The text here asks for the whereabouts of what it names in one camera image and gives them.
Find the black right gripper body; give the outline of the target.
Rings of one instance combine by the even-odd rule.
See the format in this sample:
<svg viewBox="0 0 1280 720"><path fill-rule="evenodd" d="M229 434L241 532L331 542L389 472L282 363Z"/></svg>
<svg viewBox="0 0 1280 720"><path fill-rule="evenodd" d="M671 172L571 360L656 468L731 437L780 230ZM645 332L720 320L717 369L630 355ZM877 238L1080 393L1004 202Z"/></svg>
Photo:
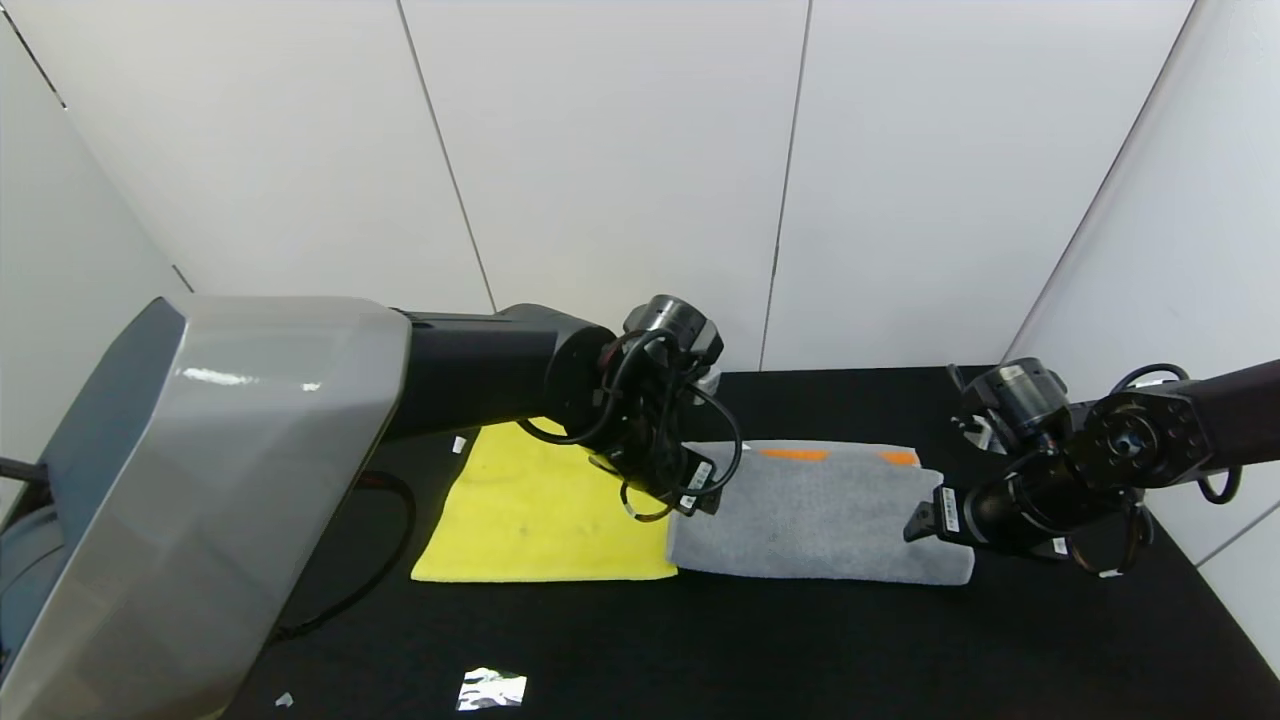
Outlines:
<svg viewBox="0 0 1280 720"><path fill-rule="evenodd" d="M945 542L1006 556L1019 555L1014 536L1019 520L1010 492L1014 474L1005 473L972 488L942 484L934 489L938 520L934 534Z"/></svg>

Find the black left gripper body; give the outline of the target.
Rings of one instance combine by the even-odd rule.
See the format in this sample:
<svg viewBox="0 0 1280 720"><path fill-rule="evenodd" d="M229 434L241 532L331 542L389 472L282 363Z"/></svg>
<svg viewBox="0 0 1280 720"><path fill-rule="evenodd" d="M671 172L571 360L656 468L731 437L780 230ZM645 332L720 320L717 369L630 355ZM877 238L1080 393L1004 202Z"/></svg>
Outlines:
<svg viewBox="0 0 1280 720"><path fill-rule="evenodd" d="M709 489L716 479L716 462L687 446L681 447L676 460L675 487L669 496L669 509L687 518L705 514L699 511L699 495L704 489Z"/></svg>

